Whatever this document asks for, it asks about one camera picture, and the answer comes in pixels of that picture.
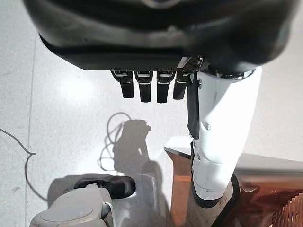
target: wire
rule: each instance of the wire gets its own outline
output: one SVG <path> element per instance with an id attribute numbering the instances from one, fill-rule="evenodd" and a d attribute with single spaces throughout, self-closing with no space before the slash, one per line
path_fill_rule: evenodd
<path id="1" fill-rule="evenodd" d="M 3 132 L 4 134 L 8 135 L 9 137 L 13 138 L 18 144 L 19 146 L 27 153 L 29 154 L 29 156 L 27 157 L 27 160 L 25 161 L 25 164 L 24 164 L 24 175 L 25 175 L 25 181 L 26 183 L 28 184 L 28 186 L 30 187 L 30 189 L 42 200 L 44 201 L 47 201 L 46 198 L 44 198 L 41 194 L 39 194 L 36 189 L 32 186 L 32 184 L 29 182 L 28 180 L 28 175 L 27 175 L 27 165 L 28 165 L 28 161 L 29 159 L 35 155 L 36 153 L 32 153 L 32 152 L 29 152 L 25 147 L 24 145 L 15 137 L 13 136 L 12 134 L 10 134 L 9 132 L 3 130 L 0 128 L 0 131 Z"/>
<path id="2" fill-rule="evenodd" d="M 13 138 L 19 145 L 20 147 L 22 147 L 22 149 L 28 153 L 29 155 L 35 155 L 36 153 L 32 153 L 32 152 L 29 152 L 24 146 L 23 144 L 15 137 L 13 136 L 12 134 L 10 134 L 9 132 L 3 130 L 3 129 L 0 129 L 1 132 L 3 132 L 4 134 L 7 134 L 8 136 L 10 136 L 11 138 Z"/>

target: black plastic cover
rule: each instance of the black plastic cover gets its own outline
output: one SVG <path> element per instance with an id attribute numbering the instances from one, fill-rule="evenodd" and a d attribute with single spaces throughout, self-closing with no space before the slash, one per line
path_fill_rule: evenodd
<path id="1" fill-rule="evenodd" d="M 299 0 L 186 0 L 152 9 L 139 0 L 24 0 L 44 44 L 87 70 L 176 70 L 202 55 L 241 73 L 284 49 Z"/>

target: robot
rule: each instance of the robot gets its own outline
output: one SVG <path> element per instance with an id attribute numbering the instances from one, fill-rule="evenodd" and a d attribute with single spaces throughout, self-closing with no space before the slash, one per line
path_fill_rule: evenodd
<path id="1" fill-rule="evenodd" d="M 183 99 L 187 88 L 188 129 L 193 138 L 192 192 L 200 207 L 215 206 L 244 148 L 258 95 L 260 65 L 285 48 L 299 1 L 24 3 L 50 51 L 85 70 L 110 70 L 124 98 L 134 96 L 135 77 L 141 101 L 150 102 L 154 72 L 158 103 L 167 101 L 174 79 L 174 99 Z M 91 200 L 93 193 L 98 199 Z M 76 202 L 69 195 L 77 197 L 77 202 L 84 196 L 86 203 L 105 204 L 104 209 L 111 210 L 106 189 L 93 182 L 59 197 L 53 206 Z M 77 209 L 70 212 L 71 219 L 81 216 Z M 98 215 L 90 220 L 82 217 L 78 225 L 63 222 L 60 212 L 51 217 L 62 221 L 59 226 L 114 226 L 100 219 L 105 217 L 102 212 L 98 206 Z M 54 226 L 39 217 L 41 222 L 37 224 L 34 218 L 31 226 Z"/>

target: floor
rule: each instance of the floor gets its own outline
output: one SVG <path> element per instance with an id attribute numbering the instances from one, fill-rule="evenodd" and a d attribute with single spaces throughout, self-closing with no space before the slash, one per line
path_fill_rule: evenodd
<path id="1" fill-rule="evenodd" d="M 188 135 L 186 99 L 173 100 L 170 90 L 160 105 L 153 89 L 152 102 L 142 104 L 137 87 L 135 98 L 123 99 L 109 72 L 81 70 L 49 52 L 20 0 L 1 2 L 0 21 L 0 128 L 36 153 L 26 183 L 28 154 L 0 133 L 1 222 L 29 226 L 79 175 L 90 173 L 126 174 L 138 183 L 135 199 L 115 202 L 127 208 L 118 226 L 165 219 L 173 163 L 163 146 Z M 303 161 L 302 21 L 301 7 L 285 53 L 264 66 L 247 154 Z"/>

